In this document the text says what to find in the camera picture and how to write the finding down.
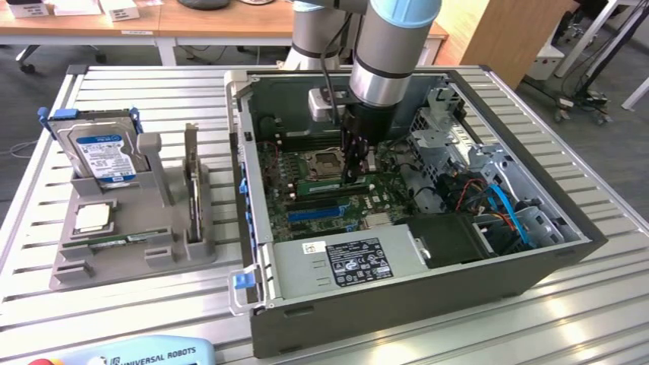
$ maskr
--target hard drive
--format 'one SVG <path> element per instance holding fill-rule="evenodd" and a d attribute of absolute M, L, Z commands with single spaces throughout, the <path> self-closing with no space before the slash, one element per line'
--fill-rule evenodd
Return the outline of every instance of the hard drive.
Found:
<path fill-rule="evenodd" d="M 59 141 L 79 178 L 95 177 L 104 188 L 114 188 L 150 170 L 147 158 L 138 152 L 138 134 L 143 132 L 138 109 L 61 109 L 45 126 Z"/>

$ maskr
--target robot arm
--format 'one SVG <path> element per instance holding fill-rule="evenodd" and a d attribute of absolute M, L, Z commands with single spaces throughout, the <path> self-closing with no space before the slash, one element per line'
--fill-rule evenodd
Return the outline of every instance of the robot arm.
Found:
<path fill-rule="evenodd" d="M 322 5 L 346 11 L 366 10 L 350 89 L 336 89 L 335 93 L 324 89 L 323 95 L 326 100 L 331 100 L 330 95 L 336 98 L 330 105 L 346 105 L 340 117 L 346 155 L 343 179 L 351 183 L 363 173 L 363 161 L 388 134 L 442 0 L 308 0 L 311 4 L 296 3 L 294 49 L 319 61 L 346 21 L 343 11 Z M 338 48 L 336 44 L 326 58 L 336 57 Z"/>

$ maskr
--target slotted metal table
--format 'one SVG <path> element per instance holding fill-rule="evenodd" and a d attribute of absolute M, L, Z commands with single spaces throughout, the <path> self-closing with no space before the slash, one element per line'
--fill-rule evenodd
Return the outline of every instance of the slotted metal table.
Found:
<path fill-rule="evenodd" d="M 647 222 L 498 76 L 478 67 L 458 71 L 610 243 L 520 297 L 256 359 L 248 318 L 231 315 L 227 300 L 227 273 L 242 266 L 223 84 L 226 70 L 235 68 L 251 66 L 102 66 L 90 67 L 85 75 L 66 76 L 54 109 L 136 105 L 144 130 L 162 133 L 167 166 L 180 164 L 184 155 L 184 124 L 199 125 L 199 152 L 211 168 L 219 259 L 180 274 L 53 292 L 50 269 L 73 186 L 70 162 L 45 133 L 0 230 L 0 363 L 23 364 L 147 334 L 207 338 L 219 363 L 235 364 L 649 361 Z M 468 122 L 483 139 L 494 138 L 471 109 Z"/>

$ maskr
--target gray floor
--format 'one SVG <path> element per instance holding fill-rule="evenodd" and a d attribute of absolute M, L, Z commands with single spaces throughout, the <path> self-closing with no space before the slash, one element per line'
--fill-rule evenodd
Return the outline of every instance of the gray floor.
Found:
<path fill-rule="evenodd" d="M 37 110 L 41 106 L 51 106 L 70 64 L 95 64 L 93 51 L 86 47 L 42 47 L 30 58 L 37 66 L 37 75 L 25 75 L 15 64 L 14 58 L 21 51 L 19 46 L 0 49 L 0 100 L 3 101 L 5 121 L 0 133 L 0 151 L 7 151 L 17 143 L 31 141 L 39 137 L 41 124 L 37 121 Z M 154 47 L 106 46 L 110 65 L 159 65 L 159 54 Z M 208 59 L 216 59 L 222 47 L 212 47 L 199 52 Z M 219 65 L 246 65 L 258 63 L 256 50 L 238 53 L 230 47 Z M 263 49 L 260 63 L 274 64 L 284 56 L 284 49 Z M 176 50 L 179 64 L 196 65 L 184 59 L 187 54 Z M 620 107 L 635 88 L 649 76 L 649 55 L 628 45 L 611 63 L 599 78 L 598 87 L 612 100 L 610 111 L 615 124 L 598 126 L 591 114 L 579 111 L 572 113 L 574 119 L 562 125 L 550 122 L 554 129 L 574 147 L 596 172 L 606 178 L 611 186 L 627 199 L 639 213 L 649 218 L 649 195 L 646 193 L 646 181 L 649 181 L 649 103 L 642 100 L 632 113 Z M 550 86 L 562 87 L 563 80 L 554 78 Z M 572 90 L 571 80 L 567 89 Z M 554 102 L 531 87 L 522 85 L 518 90 L 522 97 L 540 113 L 547 121 L 554 118 Z M 0 218 L 5 221 L 15 190 L 19 186 L 29 160 L 14 158 L 0 152 Z"/>

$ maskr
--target motherboard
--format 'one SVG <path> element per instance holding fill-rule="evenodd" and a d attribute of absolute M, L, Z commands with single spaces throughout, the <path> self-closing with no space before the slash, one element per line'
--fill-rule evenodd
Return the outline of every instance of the motherboard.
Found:
<path fill-rule="evenodd" d="M 416 212 L 386 144 L 376 155 L 387 168 L 351 184 L 342 184 L 340 148 L 286 152 L 267 141 L 258 148 L 275 242 L 367 230 Z"/>

